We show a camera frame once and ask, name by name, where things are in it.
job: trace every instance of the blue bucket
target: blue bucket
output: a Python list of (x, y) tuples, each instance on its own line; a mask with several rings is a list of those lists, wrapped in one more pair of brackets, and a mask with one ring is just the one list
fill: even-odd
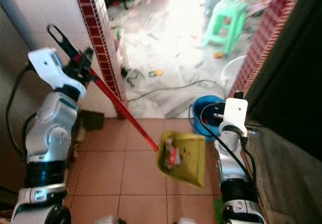
[[(225, 102), (223, 99), (216, 97), (216, 96), (202, 96), (199, 97), (192, 105), (190, 105), (189, 108), (189, 121), (191, 126), (193, 127), (193, 132), (195, 134), (204, 135), (206, 137), (206, 141), (213, 141), (214, 137), (210, 135), (210, 133), (203, 127), (203, 125), (200, 122), (200, 114), (201, 111), (208, 105), (212, 105), (219, 102)], [(193, 119), (194, 122), (192, 123), (190, 112), (192, 108), (193, 113)], [(222, 122), (222, 119), (218, 119), (214, 117), (214, 114), (223, 114), (224, 108), (220, 107), (218, 108), (207, 108), (203, 112), (203, 122), (206, 123), (206, 126), (213, 131), (216, 135), (219, 135), (219, 125)]]

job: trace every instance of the dustpan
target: dustpan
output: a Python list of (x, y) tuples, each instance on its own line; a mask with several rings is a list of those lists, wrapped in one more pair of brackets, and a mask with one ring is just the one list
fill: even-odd
[[(168, 170), (165, 167), (166, 140), (172, 137), (173, 146), (179, 148), (180, 166)], [(203, 188), (205, 179), (205, 137), (190, 133), (166, 131), (162, 134), (157, 152), (156, 164), (159, 170), (176, 180)]]

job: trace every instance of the gray wall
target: gray wall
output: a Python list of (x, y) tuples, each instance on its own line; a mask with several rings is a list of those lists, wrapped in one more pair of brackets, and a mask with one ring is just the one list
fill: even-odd
[[(25, 164), (11, 146), (5, 110), (15, 78), (27, 61), (29, 48), (2, 7), (0, 22), (0, 186), (18, 191), (23, 186)], [(34, 72), (27, 73), (21, 81), (10, 114), (12, 128), (19, 144), (25, 119), (38, 109), (49, 91), (50, 87)]]

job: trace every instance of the white wall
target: white wall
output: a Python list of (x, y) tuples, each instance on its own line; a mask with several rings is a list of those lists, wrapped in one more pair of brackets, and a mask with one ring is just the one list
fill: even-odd
[[(54, 47), (62, 61), (68, 62), (68, 56), (46, 31), (49, 23), (55, 24), (77, 49), (93, 47), (77, 0), (0, 0), (0, 2), (32, 50)], [(102, 77), (96, 57), (92, 68)], [(83, 109), (104, 112), (105, 117), (116, 117), (112, 102), (94, 83), (90, 83), (86, 97), (79, 103)]]

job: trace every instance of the green plastic stool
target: green plastic stool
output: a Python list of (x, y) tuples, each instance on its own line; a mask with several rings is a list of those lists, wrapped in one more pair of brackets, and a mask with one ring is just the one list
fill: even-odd
[[(212, 11), (212, 15), (207, 27), (203, 46), (205, 47), (209, 41), (224, 44), (224, 54), (229, 54), (232, 46), (239, 40), (242, 32), (247, 5), (238, 0), (222, 0)], [(224, 25), (225, 18), (230, 18), (230, 24)], [(221, 28), (228, 29), (227, 37), (219, 36)]]

